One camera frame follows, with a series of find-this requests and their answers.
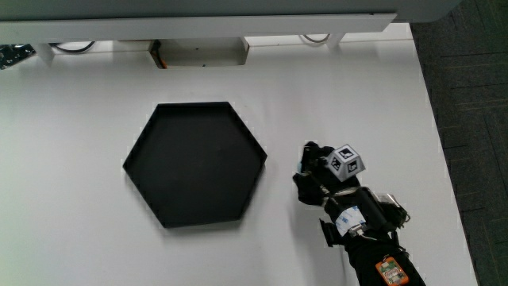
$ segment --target black hexagonal tray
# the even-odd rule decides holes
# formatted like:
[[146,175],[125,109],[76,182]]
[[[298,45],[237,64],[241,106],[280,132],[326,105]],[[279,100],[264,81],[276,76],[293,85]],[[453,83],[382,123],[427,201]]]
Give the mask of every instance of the black hexagonal tray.
[[159,104],[124,170],[164,227],[241,218],[267,154],[228,102]]

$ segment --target wire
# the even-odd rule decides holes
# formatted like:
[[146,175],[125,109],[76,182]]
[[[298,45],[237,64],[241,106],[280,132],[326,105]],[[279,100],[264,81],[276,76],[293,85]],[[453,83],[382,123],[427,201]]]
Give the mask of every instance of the wire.
[[375,242],[377,242],[377,241],[378,241],[378,240],[377,240],[377,239],[375,239],[375,238],[371,238],[371,237],[365,236],[365,235],[363,235],[363,234],[358,234],[358,235],[360,235],[362,238],[365,238],[365,239],[368,239],[368,240],[372,240],[372,241],[375,241]]
[[167,64],[166,62],[160,57],[160,53],[159,53],[159,49],[156,50],[156,56],[157,56],[157,60],[159,61],[159,64],[160,66],[163,68],[163,69],[167,69]]
[[59,44],[62,44],[62,43],[53,43],[53,44],[49,44],[51,45],[53,48],[56,48],[58,49],[59,51],[61,52],[67,52],[67,53],[81,53],[81,52],[86,52],[88,51],[94,44],[95,44],[95,41],[91,41],[86,47],[84,48],[79,48],[79,49],[76,49],[76,50],[70,50],[70,49],[66,49],[66,48],[61,48],[59,47],[58,45]]
[[326,35],[325,38],[323,38],[322,40],[315,40],[315,39],[311,39],[309,36],[307,35],[303,35],[304,38],[306,38],[308,41],[311,41],[315,44],[322,44],[324,42],[326,42],[328,40],[328,38],[330,37],[330,34]]

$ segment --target white tabletop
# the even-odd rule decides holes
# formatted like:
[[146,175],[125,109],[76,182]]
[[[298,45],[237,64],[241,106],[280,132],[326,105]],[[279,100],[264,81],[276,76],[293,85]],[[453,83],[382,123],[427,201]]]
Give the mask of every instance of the white tabletop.
[[[307,141],[350,144],[428,285],[477,285],[414,43],[259,46],[159,70],[147,52],[0,72],[0,284],[355,285],[291,176]],[[229,101],[268,159],[239,224],[160,228],[121,165],[159,102]]]

